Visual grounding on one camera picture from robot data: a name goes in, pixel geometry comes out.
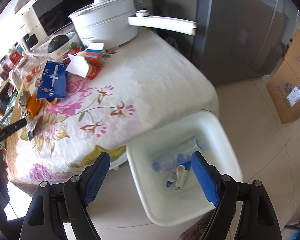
pot handle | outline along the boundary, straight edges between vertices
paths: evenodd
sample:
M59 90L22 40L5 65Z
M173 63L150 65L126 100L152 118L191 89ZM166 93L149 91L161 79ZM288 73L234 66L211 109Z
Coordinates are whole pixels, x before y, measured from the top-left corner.
M146 16L146 17L128 17L128 24L133 26L153 27L165 29L189 35L195 35L197 23L170 17Z

jar lid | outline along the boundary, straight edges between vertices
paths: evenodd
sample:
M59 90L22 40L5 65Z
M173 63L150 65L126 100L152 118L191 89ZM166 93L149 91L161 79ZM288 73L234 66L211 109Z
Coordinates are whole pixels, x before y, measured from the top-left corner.
M107 5L117 3L117 2L121 2L121 1L123 1L123 0L93 0L92 4L89 4L89 5L81 8L81 9L73 12L68 17L70 19L72 19L74 17L77 17L80 14L86 13L87 11L95 10L95 9L100 8L100 7L107 6Z

screw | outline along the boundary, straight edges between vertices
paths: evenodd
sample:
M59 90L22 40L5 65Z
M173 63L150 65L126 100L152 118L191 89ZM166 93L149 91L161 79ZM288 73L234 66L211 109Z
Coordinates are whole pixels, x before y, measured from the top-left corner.
M47 185L48 185L48 182L46 182L46 181L43 181L43 182L40 183L40 187L45 187Z
M222 175L222 179L224 180L224 181L230 181L230 176L229 175Z
M261 187L262 186L262 182L260 180L256 180L254 182L254 184L256 184L256 186Z
M78 176L78 175L75 175L75 176L73 176L72 178L71 178L71 181L72 182L76 182L76 181L78 181L80 179L80 177Z

blue logo on box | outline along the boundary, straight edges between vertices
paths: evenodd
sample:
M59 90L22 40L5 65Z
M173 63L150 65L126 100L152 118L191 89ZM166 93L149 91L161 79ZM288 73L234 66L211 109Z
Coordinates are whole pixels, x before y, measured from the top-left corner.
M292 91L291 84L289 82L284 84L284 90L287 92L287 94L290 94Z

white plastic tub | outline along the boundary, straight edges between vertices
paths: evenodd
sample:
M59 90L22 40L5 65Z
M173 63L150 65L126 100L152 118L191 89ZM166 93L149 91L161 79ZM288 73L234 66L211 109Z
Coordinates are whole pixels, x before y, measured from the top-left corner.
M230 142L218 119L208 111L199 111L178 122L144 133L127 145L127 156L142 205L148 218L160 226L174 226L212 210L191 170L185 186L167 188L169 172L152 170L151 163L160 152L191 136L203 142L203 156L221 174L242 182L242 173Z

